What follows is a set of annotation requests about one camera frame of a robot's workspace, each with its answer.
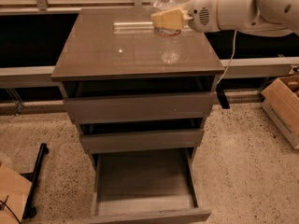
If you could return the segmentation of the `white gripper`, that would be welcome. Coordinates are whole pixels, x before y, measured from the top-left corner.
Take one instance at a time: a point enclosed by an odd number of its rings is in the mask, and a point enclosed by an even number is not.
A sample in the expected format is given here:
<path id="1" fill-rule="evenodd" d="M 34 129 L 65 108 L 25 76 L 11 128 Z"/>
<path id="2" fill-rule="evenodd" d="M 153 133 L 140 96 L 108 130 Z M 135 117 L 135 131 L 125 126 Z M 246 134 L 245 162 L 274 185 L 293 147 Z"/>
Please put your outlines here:
<path id="1" fill-rule="evenodd" d="M 181 7 L 159 11 L 151 15 L 156 28 L 181 30 L 187 23 L 196 32 L 210 33 L 220 30 L 217 18 L 218 0 L 190 0 L 188 11 Z"/>

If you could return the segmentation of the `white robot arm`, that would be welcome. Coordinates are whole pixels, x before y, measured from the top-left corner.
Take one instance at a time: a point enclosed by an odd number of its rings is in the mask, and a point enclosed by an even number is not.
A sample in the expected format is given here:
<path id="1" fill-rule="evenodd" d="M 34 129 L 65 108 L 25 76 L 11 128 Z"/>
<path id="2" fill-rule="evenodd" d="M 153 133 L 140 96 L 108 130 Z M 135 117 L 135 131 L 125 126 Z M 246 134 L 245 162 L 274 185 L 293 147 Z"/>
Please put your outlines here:
<path id="1" fill-rule="evenodd" d="M 190 0 L 151 15 L 156 28 L 199 33 L 236 30 L 257 36 L 299 35 L 299 0 Z"/>

